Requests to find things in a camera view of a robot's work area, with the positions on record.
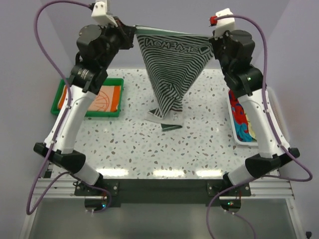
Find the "green white striped towel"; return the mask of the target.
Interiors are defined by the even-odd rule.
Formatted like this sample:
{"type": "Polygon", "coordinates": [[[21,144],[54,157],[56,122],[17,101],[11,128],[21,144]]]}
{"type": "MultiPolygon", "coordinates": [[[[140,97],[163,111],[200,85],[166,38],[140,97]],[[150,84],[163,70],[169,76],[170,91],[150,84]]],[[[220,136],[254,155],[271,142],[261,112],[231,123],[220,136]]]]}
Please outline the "green white striped towel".
{"type": "Polygon", "coordinates": [[[182,128],[185,94],[213,58],[209,36],[138,25],[136,38],[158,106],[146,120],[182,128]]]}

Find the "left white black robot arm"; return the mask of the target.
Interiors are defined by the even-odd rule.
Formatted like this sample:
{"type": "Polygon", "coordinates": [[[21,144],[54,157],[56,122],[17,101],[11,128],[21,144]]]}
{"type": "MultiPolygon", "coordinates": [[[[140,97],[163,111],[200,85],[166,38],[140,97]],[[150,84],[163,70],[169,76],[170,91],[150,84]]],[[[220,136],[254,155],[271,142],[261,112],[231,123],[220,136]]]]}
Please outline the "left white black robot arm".
{"type": "Polygon", "coordinates": [[[75,65],[66,81],[67,94],[51,133],[33,150],[86,184],[96,196],[104,189],[103,176],[74,149],[84,116],[108,77],[107,69],[119,52],[133,47],[136,27],[123,24],[88,25],[79,32],[75,65]]]}

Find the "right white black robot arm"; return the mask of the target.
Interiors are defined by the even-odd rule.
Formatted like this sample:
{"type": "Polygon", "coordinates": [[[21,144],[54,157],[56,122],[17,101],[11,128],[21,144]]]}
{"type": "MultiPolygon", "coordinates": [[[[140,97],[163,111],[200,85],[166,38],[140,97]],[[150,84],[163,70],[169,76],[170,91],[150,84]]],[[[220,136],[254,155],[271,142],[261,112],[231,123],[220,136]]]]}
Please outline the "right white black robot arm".
{"type": "Polygon", "coordinates": [[[240,183],[247,183],[289,163],[300,152],[287,142],[276,121],[268,98],[262,98],[262,72],[251,64],[255,42],[244,30],[213,31],[210,38],[215,59],[220,63],[224,80],[248,115],[255,132],[258,154],[243,165],[223,175],[221,191],[234,195],[240,183]]]}

